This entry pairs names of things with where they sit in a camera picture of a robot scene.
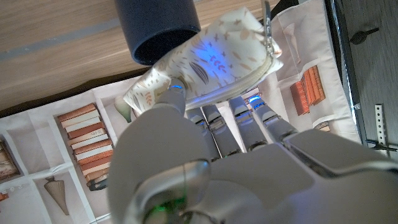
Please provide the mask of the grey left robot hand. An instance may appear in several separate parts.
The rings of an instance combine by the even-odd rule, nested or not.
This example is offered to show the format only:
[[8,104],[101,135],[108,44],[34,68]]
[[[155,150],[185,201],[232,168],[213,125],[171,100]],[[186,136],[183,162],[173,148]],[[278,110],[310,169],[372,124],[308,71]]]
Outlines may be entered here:
[[397,162],[332,133],[296,131],[263,101],[272,137],[216,161],[171,81],[116,144],[108,177],[115,223],[396,223]]

